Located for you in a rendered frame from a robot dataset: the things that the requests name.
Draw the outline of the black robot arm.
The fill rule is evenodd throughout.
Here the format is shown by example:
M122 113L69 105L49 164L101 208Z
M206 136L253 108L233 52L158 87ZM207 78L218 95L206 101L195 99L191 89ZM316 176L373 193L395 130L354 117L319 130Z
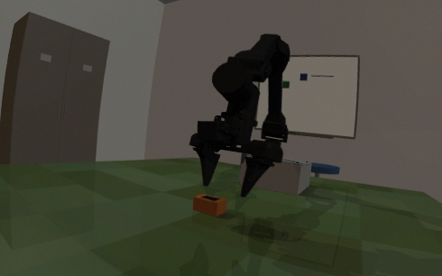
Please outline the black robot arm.
M249 51L229 56L227 63L221 64L212 76L214 88L228 101L227 107L241 107L254 113L257 112L260 91L253 81L264 83L268 78L268 114L262 122L262 139L280 147L281 142L287 143L288 139L286 119L281 113L282 72L288 62L289 44L277 34L265 33ZM225 121L221 119L221 115L216 115L214 121L198 121L197 139L210 142L230 139L230 142L238 143L239 116L226 116Z

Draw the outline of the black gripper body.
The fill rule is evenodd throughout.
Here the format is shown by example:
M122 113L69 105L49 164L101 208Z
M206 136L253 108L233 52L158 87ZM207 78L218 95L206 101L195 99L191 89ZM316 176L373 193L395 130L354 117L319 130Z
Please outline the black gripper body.
M253 127L258 125L255 120L256 113L241 107L228 107L221 116L239 116L240 134L237 135L238 143L230 142L230 139L210 142L208 139L198 140L198 134L191 135L189 145L209 152L219 152L220 150L230 152L241 152L251 154L253 158L261 159L269 163L281 162L283 149L271 142L252 140ZM242 145L241 148L236 147ZM230 146L230 147L226 147Z

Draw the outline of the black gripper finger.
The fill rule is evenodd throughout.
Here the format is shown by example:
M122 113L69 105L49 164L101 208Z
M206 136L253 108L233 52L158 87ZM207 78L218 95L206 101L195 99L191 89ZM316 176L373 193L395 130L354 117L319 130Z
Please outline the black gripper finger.
M212 180L220 154L199 148L193 148L193 151L196 151L200 158L203 185L208 186L210 180Z
M247 169L242 187L242 194L241 194L242 198L246 197L246 195L252 189L253 185L264 174L264 172L270 166L274 166L274 163L269 163L261 159L245 157L245 160L246 160Z

